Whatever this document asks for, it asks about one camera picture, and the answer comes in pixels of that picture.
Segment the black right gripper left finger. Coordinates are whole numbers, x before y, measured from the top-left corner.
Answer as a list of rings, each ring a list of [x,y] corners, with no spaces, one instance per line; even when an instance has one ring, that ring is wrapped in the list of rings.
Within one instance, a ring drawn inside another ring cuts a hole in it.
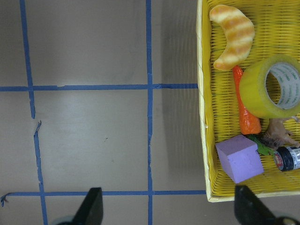
[[[100,225],[104,216],[102,188],[93,187],[71,221],[72,225]]]

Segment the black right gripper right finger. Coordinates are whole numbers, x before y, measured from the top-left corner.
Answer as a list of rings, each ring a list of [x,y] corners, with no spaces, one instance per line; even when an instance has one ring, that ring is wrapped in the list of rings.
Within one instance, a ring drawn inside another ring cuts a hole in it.
[[[248,186],[236,185],[234,214],[240,225],[282,225],[282,218],[275,215],[250,190]]]

